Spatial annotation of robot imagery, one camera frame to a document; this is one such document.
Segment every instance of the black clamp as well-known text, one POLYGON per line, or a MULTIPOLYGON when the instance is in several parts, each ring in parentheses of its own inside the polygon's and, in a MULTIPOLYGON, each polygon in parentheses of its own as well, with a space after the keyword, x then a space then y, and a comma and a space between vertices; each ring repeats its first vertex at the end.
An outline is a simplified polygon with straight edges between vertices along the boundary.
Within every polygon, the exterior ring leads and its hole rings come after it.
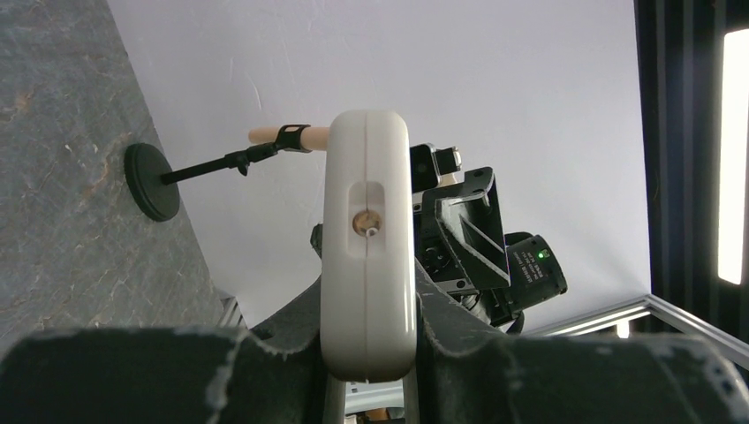
POLYGON ((302 132, 305 128, 309 127, 308 124, 292 124, 284 125, 278 130, 276 141, 273 143, 276 145, 278 150, 286 150, 287 152, 299 152, 309 153, 312 150, 308 150, 302 147, 302 132))

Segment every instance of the gray stone surface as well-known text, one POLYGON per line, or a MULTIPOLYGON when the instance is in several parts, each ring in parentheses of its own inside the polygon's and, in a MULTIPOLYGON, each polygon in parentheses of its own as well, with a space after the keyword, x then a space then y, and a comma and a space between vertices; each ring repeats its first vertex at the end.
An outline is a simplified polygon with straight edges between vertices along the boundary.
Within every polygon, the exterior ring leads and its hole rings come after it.
POLYGON ((215 323, 184 209, 154 223, 125 147, 161 147, 105 0, 0 1, 0 352, 50 327, 215 323))

